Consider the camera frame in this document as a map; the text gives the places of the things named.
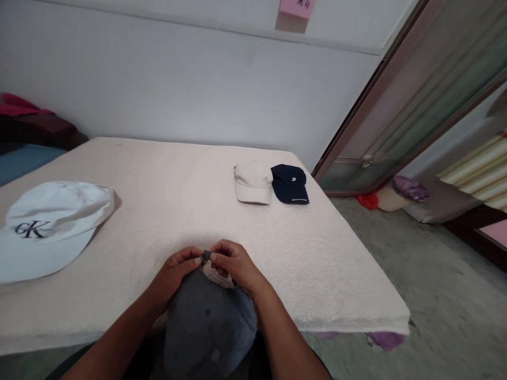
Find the gray baseball cap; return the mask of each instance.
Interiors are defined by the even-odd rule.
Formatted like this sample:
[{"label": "gray baseball cap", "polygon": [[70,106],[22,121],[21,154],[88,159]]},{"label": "gray baseball cap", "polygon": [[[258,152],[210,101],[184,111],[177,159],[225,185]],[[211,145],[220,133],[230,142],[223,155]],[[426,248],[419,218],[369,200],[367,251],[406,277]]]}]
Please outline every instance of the gray baseball cap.
[{"label": "gray baseball cap", "polygon": [[198,268],[169,302],[164,366],[169,379],[224,379],[250,351],[257,322],[240,286],[224,288]]}]

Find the textured bed cover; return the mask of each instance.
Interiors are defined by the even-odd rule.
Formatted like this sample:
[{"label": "textured bed cover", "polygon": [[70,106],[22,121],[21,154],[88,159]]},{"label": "textured bed cover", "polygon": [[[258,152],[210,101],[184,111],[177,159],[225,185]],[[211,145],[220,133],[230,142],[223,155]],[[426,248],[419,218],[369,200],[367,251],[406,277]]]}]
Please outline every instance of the textured bed cover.
[{"label": "textured bed cover", "polygon": [[[242,160],[303,168],[310,204],[238,202]],[[222,238],[245,246],[300,330],[408,334],[402,298],[292,153],[96,138],[1,187],[2,226],[25,191],[54,180],[113,188],[117,209],[60,272],[0,286],[0,354],[97,339],[169,254]]]}]

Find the ck logo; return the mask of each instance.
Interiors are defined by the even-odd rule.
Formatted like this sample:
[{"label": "ck logo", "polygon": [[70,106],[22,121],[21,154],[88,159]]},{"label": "ck logo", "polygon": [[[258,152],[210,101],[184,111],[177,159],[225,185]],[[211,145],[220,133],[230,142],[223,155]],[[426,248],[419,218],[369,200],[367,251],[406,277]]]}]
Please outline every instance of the ck logo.
[{"label": "ck logo", "polygon": [[14,230],[15,233],[18,233],[20,235],[25,234],[23,238],[44,238],[45,236],[42,236],[39,232],[44,231],[44,229],[40,229],[42,226],[51,223],[51,222],[42,222],[42,221],[33,221],[32,224],[30,223],[21,223],[16,229]]}]

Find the navy baseball cap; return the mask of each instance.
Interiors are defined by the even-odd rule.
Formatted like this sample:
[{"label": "navy baseball cap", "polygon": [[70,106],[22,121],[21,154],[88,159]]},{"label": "navy baseball cap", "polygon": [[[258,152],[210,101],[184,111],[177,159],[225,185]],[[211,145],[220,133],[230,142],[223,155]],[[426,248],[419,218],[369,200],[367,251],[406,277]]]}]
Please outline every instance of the navy baseball cap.
[{"label": "navy baseball cap", "polygon": [[198,268],[183,279],[169,302],[167,378],[226,378],[250,351],[256,332],[254,309],[243,289],[226,289]]},{"label": "navy baseball cap", "polygon": [[306,174],[297,166],[280,164],[271,168],[273,190],[283,203],[308,204],[306,193]]}]

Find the hand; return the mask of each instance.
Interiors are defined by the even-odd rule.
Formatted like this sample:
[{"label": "hand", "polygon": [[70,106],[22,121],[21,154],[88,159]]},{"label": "hand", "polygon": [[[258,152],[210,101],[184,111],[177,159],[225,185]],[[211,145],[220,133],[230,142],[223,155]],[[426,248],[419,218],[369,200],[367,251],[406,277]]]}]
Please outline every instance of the hand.
[{"label": "hand", "polygon": [[182,249],[171,255],[152,283],[139,297],[150,312],[160,316],[167,310],[167,303],[181,285],[183,277],[201,265],[203,251],[194,246]]},{"label": "hand", "polygon": [[223,277],[230,274],[252,299],[268,284],[241,244],[220,240],[210,251],[211,267]]}]

